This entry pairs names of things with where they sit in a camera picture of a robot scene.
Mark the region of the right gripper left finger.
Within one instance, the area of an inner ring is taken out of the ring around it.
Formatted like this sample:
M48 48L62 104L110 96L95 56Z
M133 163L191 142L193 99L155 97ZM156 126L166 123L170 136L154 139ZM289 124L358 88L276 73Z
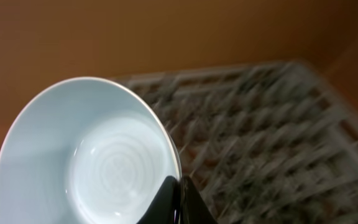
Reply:
M168 176L162 182L152 203L137 224L178 223L178 181Z

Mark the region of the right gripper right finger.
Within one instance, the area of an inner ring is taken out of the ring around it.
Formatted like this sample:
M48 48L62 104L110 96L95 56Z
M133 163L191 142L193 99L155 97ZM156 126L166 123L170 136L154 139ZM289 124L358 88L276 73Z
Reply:
M218 224L189 176L181 178L180 187L181 224Z

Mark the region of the light blue small bowl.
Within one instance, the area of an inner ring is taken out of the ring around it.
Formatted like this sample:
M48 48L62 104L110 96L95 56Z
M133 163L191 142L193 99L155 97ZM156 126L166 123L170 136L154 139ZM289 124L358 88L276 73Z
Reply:
M137 223L175 145L151 107L110 80L79 77L34 97L0 150L0 223Z

